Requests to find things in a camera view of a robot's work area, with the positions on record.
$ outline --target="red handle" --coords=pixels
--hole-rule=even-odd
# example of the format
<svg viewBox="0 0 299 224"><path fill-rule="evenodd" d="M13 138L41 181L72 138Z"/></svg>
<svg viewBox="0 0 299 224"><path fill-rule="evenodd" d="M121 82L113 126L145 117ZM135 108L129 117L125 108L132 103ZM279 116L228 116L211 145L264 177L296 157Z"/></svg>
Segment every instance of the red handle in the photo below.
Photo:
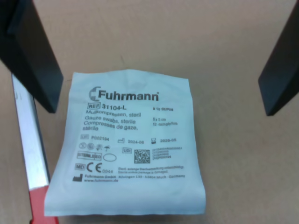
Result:
<svg viewBox="0 0 299 224"><path fill-rule="evenodd" d="M44 201L49 186L29 191L32 220L30 224L58 224L57 217L44 216Z"/></svg>

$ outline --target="sterile label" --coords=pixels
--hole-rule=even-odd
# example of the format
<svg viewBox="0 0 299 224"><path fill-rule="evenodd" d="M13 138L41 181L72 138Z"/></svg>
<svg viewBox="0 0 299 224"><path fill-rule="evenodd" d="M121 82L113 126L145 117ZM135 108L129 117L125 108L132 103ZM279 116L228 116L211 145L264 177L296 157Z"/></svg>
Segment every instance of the sterile label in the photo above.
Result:
<svg viewBox="0 0 299 224"><path fill-rule="evenodd" d="M204 209L188 80L136 70L74 73L45 215Z"/></svg>

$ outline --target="umbrella symbol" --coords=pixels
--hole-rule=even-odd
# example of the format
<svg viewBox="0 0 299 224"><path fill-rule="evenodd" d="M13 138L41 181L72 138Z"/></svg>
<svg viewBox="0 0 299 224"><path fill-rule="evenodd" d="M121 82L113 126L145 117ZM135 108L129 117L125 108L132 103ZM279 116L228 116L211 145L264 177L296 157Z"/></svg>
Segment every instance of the umbrella symbol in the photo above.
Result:
<svg viewBox="0 0 299 224"><path fill-rule="evenodd" d="M107 150L110 148L110 146L105 146L104 148L106 149L106 152L107 152Z"/></svg>

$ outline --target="black panel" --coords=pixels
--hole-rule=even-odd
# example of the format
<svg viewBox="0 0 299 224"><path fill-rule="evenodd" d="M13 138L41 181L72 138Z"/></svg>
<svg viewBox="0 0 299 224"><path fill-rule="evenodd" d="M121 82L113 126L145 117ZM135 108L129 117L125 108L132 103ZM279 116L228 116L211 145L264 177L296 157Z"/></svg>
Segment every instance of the black panel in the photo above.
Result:
<svg viewBox="0 0 299 224"><path fill-rule="evenodd" d="M0 0L0 58L48 112L56 111L63 76L31 0Z"/></svg>
<svg viewBox="0 0 299 224"><path fill-rule="evenodd" d="M258 80L268 116L274 115L299 91L299 4Z"/></svg>

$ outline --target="gauze swab package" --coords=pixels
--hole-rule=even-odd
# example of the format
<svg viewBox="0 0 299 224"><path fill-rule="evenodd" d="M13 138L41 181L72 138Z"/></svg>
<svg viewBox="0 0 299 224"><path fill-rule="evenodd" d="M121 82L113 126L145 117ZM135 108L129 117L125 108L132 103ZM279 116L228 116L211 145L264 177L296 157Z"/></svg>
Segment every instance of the gauze swab package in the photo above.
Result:
<svg viewBox="0 0 299 224"><path fill-rule="evenodd" d="M205 204L188 79L74 73L45 215L200 214Z"/></svg>

